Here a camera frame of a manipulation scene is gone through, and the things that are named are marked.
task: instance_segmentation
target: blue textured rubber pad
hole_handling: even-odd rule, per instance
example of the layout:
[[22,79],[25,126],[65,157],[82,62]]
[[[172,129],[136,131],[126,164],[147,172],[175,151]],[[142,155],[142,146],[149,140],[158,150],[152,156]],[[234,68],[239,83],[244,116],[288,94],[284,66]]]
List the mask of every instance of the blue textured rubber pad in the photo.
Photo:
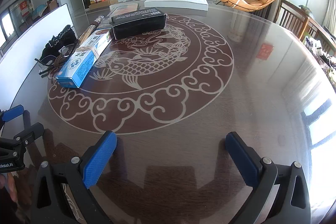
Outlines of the blue textured rubber pad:
[[225,148],[237,166],[245,184],[253,188],[257,187],[259,184],[258,168],[232,133],[226,135]]
[[97,183],[116,146],[117,135],[111,132],[83,169],[83,182],[87,189]]
[[4,122],[9,122],[10,120],[13,120],[16,117],[19,117],[20,115],[23,114],[23,112],[25,111],[25,109],[23,108],[22,105],[18,105],[15,107],[12,107],[9,110],[6,110],[3,115],[2,115],[2,120]]

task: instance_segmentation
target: silver bolt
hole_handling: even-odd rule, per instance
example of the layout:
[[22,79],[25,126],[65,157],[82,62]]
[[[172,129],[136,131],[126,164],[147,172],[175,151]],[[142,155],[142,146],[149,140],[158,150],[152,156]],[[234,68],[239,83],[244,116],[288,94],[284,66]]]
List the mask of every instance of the silver bolt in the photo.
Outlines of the silver bolt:
[[295,167],[301,168],[301,163],[299,163],[298,161],[295,161],[294,165],[295,165]]
[[271,164],[272,163],[272,160],[270,158],[263,158],[262,161],[265,163],[265,164]]
[[45,160],[41,163],[41,167],[45,168],[48,166],[48,162]]
[[73,158],[71,159],[71,162],[72,162],[73,164],[77,164],[77,163],[79,162],[79,158],[78,158],[78,157],[73,157]]

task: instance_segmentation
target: glossy tabletop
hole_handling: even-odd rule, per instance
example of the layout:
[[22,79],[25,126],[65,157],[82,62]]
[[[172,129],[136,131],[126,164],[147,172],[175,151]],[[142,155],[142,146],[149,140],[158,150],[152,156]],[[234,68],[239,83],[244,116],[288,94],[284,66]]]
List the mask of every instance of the glossy tabletop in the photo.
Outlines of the glossy tabletop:
[[[164,30],[112,41],[80,89],[33,68],[13,106],[46,131],[27,147],[21,184],[32,188],[43,160],[81,156],[112,130],[117,149],[90,188],[112,221],[228,223],[252,190],[223,146],[236,131],[261,157],[302,164],[319,223],[336,197],[336,95],[311,54],[291,32],[248,13],[161,10]],[[23,127],[18,117],[2,136]]]

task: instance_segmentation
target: toothpaste box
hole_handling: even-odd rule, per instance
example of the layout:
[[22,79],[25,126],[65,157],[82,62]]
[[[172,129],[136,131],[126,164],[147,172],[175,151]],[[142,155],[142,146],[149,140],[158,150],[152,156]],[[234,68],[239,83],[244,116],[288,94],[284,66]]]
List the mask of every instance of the toothpaste box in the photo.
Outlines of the toothpaste box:
[[[97,30],[86,39],[81,47],[95,47],[99,55],[112,40],[111,29]],[[75,51],[56,76],[58,83],[65,88],[79,88],[85,76],[97,61],[92,50]]]

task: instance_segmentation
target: red poster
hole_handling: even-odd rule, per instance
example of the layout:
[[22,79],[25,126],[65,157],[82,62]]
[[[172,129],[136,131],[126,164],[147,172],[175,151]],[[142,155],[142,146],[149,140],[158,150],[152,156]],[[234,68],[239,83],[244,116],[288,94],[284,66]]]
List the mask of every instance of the red poster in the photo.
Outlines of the red poster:
[[256,57],[261,60],[267,60],[267,58],[270,56],[271,52],[273,51],[273,48],[274,47],[272,45],[263,43]]
[[29,14],[29,9],[28,9],[26,0],[20,3],[20,10],[21,10],[22,16]]

